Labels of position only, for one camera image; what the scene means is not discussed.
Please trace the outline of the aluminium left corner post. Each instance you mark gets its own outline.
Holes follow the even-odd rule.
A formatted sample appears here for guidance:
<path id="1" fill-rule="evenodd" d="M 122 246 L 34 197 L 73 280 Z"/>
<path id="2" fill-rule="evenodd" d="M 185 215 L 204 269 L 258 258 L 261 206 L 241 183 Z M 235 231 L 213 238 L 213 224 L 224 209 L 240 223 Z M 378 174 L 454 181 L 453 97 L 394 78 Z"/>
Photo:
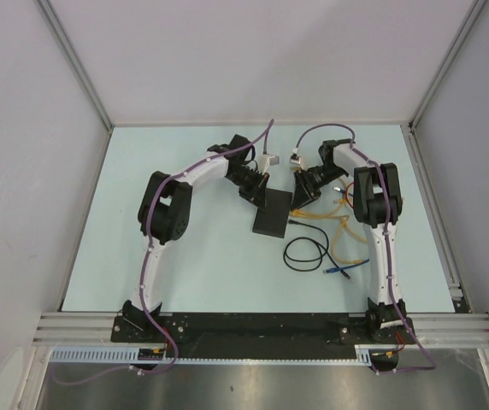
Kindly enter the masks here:
<path id="1" fill-rule="evenodd" d="M 35 0 L 34 3 L 44 19 L 46 26 L 50 30 L 53 39 L 55 39 L 55 42 L 66 60 L 70 70 L 76 78 L 77 83 L 85 93 L 85 97 L 91 104 L 104 129 L 108 132 L 108 134 L 111 134 L 114 129 L 114 124 L 109 118 L 107 109 L 104 107 L 104 104 L 97 93 L 97 89 L 93 84 L 77 50 L 75 49 L 74 43 L 68 35 L 61 18 L 56 12 L 54 5 L 49 0 Z"/>

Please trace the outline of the aluminium right corner post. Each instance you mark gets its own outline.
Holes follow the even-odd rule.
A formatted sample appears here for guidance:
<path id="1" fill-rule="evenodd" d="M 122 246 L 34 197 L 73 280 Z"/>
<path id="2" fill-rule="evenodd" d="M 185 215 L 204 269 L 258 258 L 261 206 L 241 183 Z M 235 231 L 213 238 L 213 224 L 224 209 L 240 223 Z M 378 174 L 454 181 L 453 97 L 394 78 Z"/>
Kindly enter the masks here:
<path id="1" fill-rule="evenodd" d="M 474 0 L 467 14 L 465 15 L 462 23 L 460 24 L 455 37 L 451 40 L 448 50 L 445 52 L 444 57 L 439 64 L 435 75 L 433 76 L 431 82 L 429 83 L 425 93 L 423 94 L 419 105 L 415 109 L 411 119 L 409 120 L 408 127 L 413 132 L 421 123 L 421 120 L 427 109 L 431 105 L 433 99 L 439 90 L 439 87 L 443 84 L 445 77 L 450 72 L 453 64 L 459 57 L 462 48 L 468 41 L 468 37 L 474 30 L 474 27 L 481 17 L 488 0 Z"/>

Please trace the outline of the aluminium corner post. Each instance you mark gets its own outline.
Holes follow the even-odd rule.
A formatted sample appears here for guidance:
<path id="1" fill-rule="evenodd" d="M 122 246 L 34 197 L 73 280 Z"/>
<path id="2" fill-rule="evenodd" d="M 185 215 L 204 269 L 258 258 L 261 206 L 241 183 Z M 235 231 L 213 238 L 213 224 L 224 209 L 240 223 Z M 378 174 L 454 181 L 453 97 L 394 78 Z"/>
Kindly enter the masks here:
<path id="1" fill-rule="evenodd" d="M 107 109 L 104 107 L 104 104 L 97 93 L 97 89 L 93 84 L 77 50 L 75 49 L 74 43 L 68 35 L 61 18 L 56 12 L 54 5 L 49 0 L 35 0 L 34 3 L 44 19 L 46 26 L 50 30 L 53 39 L 55 39 L 55 42 L 66 60 L 70 70 L 76 78 L 77 83 L 85 93 L 85 97 L 91 104 L 104 129 L 108 132 L 108 134 L 111 134 L 114 129 L 114 124 L 109 118 Z"/>
<path id="2" fill-rule="evenodd" d="M 445 52 L 444 57 L 439 64 L 435 75 L 433 76 L 431 82 L 429 83 L 425 93 L 423 94 L 419 105 L 415 109 L 411 119 L 409 120 L 408 127 L 413 132 L 421 123 L 421 120 L 427 109 L 431 105 L 433 99 L 439 90 L 439 87 L 443 84 L 445 77 L 450 72 L 453 64 L 459 57 L 462 48 L 468 41 L 468 37 L 474 30 L 474 27 L 481 17 L 488 0 L 474 0 L 467 14 L 465 15 L 462 23 L 460 24 L 455 37 L 451 40 L 448 50 Z"/>

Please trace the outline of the aluminium right frame rail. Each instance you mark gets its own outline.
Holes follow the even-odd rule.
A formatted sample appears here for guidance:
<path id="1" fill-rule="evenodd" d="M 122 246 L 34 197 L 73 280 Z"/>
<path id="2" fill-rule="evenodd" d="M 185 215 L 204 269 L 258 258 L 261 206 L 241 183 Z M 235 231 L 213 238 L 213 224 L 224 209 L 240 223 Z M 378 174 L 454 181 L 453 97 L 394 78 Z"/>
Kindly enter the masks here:
<path id="1" fill-rule="evenodd" d="M 455 313 L 471 313 L 467 294 L 462 286 L 457 261 L 451 248 L 447 230 L 442 220 L 439 205 L 434 195 L 433 185 L 429 178 L 416 135 L 410 124 L 401 125 L 401 131 L 412 167 L 414 168 L 421 198 L 427 212 L 434 242 L 445 273 L 454 311 Z"/>

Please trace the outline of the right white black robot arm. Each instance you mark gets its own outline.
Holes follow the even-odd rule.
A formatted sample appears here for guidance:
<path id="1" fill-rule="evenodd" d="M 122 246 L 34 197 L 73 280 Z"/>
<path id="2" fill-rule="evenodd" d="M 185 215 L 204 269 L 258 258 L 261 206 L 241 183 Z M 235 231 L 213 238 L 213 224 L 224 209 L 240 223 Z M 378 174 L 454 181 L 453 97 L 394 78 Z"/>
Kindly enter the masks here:
<path id="1" fill-rule="evenodd" d="M 396 268 L 396 233 L 403 199 L 398 168 L 379 164 L 361 152 L 351 139 L 329 140 L 319 148 L 322 164 L 293 172 L 291 209 L 300 209 L 320 198 L 321 188 L 346 175 L 353 178 L 353 213 L 362 224 L 368 244 L 371 272 L 365 331 L 384 343 L 396 331 L 413 334 Z"/>

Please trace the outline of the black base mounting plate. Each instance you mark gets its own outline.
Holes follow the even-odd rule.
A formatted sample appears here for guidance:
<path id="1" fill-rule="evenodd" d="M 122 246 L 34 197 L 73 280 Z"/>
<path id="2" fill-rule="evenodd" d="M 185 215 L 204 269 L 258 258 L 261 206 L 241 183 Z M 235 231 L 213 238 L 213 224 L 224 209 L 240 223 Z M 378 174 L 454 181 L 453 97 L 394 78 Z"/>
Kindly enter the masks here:
<path id="1" fill-rule="evenodd" d="M 169 343 L 166 331 L 190 360 L 342 360 L 355 347 L 380 349 L 401 337 L 414 344 L 403 325 L 378 329 L 363 313 L 159 313 L 158 330 L 144 314 L 119 313 L 113 343 Z"/>

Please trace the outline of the black network switch box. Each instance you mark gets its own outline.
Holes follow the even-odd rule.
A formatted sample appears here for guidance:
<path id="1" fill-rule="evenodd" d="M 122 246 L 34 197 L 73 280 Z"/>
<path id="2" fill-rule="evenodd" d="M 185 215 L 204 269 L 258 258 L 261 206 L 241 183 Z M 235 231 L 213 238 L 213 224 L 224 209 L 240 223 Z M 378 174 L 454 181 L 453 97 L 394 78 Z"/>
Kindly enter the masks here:
<path id="1" fill-rule="evenodd" d="M 292 193 L 284 190 L 267 189 L 266 207 L 258 209 L 252 232 L 264 236 L 284 238 L 291 210 Z"/>

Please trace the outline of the aluminium front frame rail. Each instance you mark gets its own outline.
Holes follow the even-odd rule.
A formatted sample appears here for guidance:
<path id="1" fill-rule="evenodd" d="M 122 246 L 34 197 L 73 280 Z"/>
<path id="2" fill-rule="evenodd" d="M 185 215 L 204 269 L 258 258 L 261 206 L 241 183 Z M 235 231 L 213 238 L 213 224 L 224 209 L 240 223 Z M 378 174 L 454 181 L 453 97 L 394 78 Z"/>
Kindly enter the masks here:
<path id="1" fill-rule="evenodd" d="M 43 313 L 34 335 L 36 343 L 108 343 L 116 313 Z M 486 313 L 410 313 L 415 334 L 428 348 L 489 349 Z"/>

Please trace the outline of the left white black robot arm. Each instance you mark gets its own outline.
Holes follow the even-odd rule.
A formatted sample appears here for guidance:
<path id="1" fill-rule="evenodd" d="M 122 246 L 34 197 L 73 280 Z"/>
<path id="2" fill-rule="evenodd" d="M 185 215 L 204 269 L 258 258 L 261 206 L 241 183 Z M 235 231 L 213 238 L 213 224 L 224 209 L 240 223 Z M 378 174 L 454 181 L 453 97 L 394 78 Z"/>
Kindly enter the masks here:
<path id="1" fill-rule="evenodd" d="M 162 307 L 163 255 L 186 232 L 195 193 L 228 179 L 238 187 L 242 199 L 258 209 L 266 208 L 269 174 L 250 168 L 248 163 L 254 159 L 254 143 L 237 134 L 230 143 L 209 147 L 204 158 L 180 173 L 151 174 L 138 209 L 140 231 L 146 240 L 144 261 L 137 288 L 115 318 L 113 342 L 144 343 L 163 332 L 156 317 Z"/>

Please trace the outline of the aluminium frame rail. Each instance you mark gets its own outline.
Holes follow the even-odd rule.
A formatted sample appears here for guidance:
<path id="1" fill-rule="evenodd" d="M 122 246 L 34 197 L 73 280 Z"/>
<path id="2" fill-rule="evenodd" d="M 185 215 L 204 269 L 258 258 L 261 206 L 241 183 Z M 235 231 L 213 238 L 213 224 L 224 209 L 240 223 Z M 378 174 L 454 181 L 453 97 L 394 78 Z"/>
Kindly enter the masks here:
<path id="1" fill-rule="evenodd" d="M 414 168 L 421 198 L 427 212 L 434 242 L 445 273 L 454 311 L 455 313 L 471 313 L 467 294 L 462 286 L 457 261 L 451 248 L 447 230 L 442 220 L 439 205 L 434 195 L 433 185 L 429 178 L 416 135 L 410 124 L 401 125 L 401 131 L 412 167 Z"/>
<path id="2" fill-rule="evenodd" d="M 36 343 L 108 343 L 116 313 L 43 313 L 34 335 Z M 486 313 L 410 313 L 415 334 L 428 348 L 489 349 Z"/>

